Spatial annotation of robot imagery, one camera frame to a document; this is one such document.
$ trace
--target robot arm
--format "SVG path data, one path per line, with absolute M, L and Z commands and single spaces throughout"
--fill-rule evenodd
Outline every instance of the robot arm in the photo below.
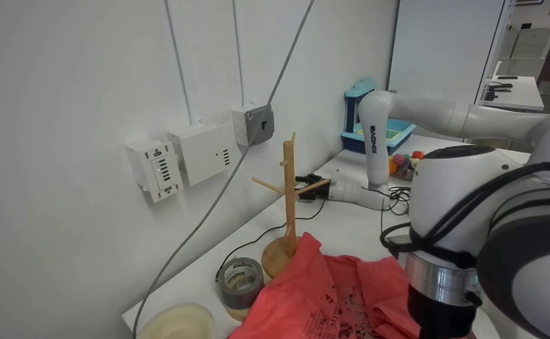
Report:
M 422 337 L 465 335 L 478 280 L 516 324 L 550 335 L 550 115 L 373 92 L 360 107 L 371 190 L 388 182 L 388 116 L 446 135 L 533 147 L 524 167 L 482 147 L 437 150 L 420 162 L 411 194 L 412 245 L 396 248 L 411 252 L 409 310 Z

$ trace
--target electrical socket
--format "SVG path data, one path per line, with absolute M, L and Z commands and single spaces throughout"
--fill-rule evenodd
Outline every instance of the electrical socket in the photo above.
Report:
M 251 111 L 235 111 L 234 124 L 237 145 L 251 147 L 264 143 L 271 139 L 275 132 L 273 109 L 271 105 L 260 105 Z

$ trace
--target red fabric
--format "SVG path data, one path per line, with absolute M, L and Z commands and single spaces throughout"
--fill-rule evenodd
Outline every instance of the red fabric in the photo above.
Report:
M 254 301 L 232 339 L 412 339 L 407 277 L 394 258 L 324 256 L 305 233 L 290 265 Z

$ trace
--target wall outlet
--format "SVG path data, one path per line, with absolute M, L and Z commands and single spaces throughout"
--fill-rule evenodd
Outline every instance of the wall outlet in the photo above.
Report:
M 188 186 L 228 171 L 235 165 L 235 156 L 239 154 L 232 122 L 171 133 L 171 141 Z
M 235 111 L 235 139 L 243 147 L 258 145 L 273 137 L 275 116 L 271 105 L 260 105 L 251 111 Z
M 141 139 L 126 147 L 134 175 L 151 199 L 162 201 L 183 190 L 175 147 L 166 137 Z

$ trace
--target white table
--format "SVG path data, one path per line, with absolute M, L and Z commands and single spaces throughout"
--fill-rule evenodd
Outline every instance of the white table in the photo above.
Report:
M 456 141 L 435 139 L 412 135 L 399 152 L 412 150 L 433 150 L 441 147 L 456 145 Z M 527 154 L 507 150 L 507 156 L 526 162 Z M 318 175 L 324 177 L 345 177 L 356 182 L 367 182 L 365 175 L 365 156 L 343 150 L 322 165 Z M 407 186 L 407 180 L 392 179 L 392 184 Z M 315 203 L 298 203 L 298 214 L 309 216 L 320 207 L 320 201 Z M 392 226 L 407 218 L 394 216 L 384 212 L 384 224 Z M 147 324 L 154 314 L 181 303 L 200 303 L 215 316 L 217 337 L 226 337 L 234 327 L 239 325 L 222 307 L 218 292 L 215 288 L 215 271 L 218 269 L 222 258 L 241 243 L 256 239 L 267 228 L 279 226 L 284 222 L 284 203 L 283 199 L 275 201 L 251 222 L 243 224 L 237 231 L 218 243 L 215 248 L 205 252 L 200 260 L 183 269 L 177 277 L 162 284 L 145 303 L 139 327 Z M 388 256 L 388 250 L 382 248 L 379 241 L 380 233 L 380 212 L 364 209 L 352 203 L 335 203 L 328 201 L 322 212 L 315 220 L 299 220 L 298 233 L 311 231 L 320 243 L 324 254 L 350 254 L 362 260 L 380 260 Z M 249 256 L 260 261 L 262 248 L 283 235 L 283 231 L 267 233 L 260 243 L 251 245 L 235 256 Z M 122 314 L 124 322 L 132 327 L 137 312 L 137 305 Z M 478 310 L 477 322 L 473 325 L 477 337 L 495 339 L 499 337 L 492 325 L 486 312 Z
M 544 103 L 537 86 L 535 77 L 518 77 L 518 79 L 490 79 L 484 84 L 482 94 L 486 92 L 486 86 L 495 84 L 495 83 L 510 83 L 512 88 L 510 92 L 495 92 L 497 98 L 493 99 L 480 99 L 482 105 L 492 105 L 492 107 L 505 107 L 505 109 L 524 109 L 524 111 L 542 111 Z

